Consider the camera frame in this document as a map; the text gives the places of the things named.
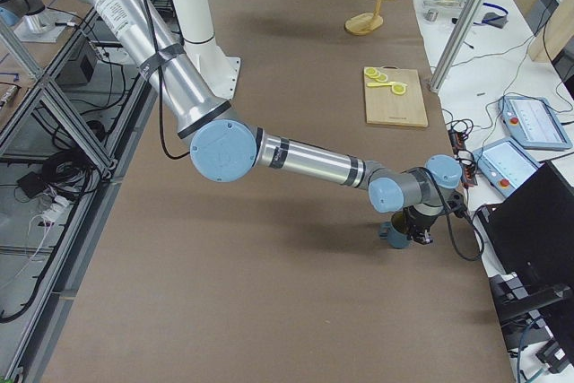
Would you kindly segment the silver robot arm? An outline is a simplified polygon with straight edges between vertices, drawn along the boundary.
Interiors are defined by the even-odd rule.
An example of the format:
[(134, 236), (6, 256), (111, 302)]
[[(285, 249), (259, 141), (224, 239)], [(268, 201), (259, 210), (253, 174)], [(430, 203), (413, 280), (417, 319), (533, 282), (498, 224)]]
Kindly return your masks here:
[(42, 0), (1, 0), (1, 19), (13, 27), (24, 16), (34, 16), (45, 9)]
[(149, 0), (80, 1), (94, 7), (172, 111), (178, 137), (204, 177), (231, 182), (262, 165), (363, 189), (378, 212), (394, 215), (389, 227), (420, 244), (431, 243), (440, 216), (465, 217), (457, 192), (462, 169), (453, 157), (435, 155), (397, 173), (376, 161), (270, 135), (243, 123), (230, 102), (212, 92)]

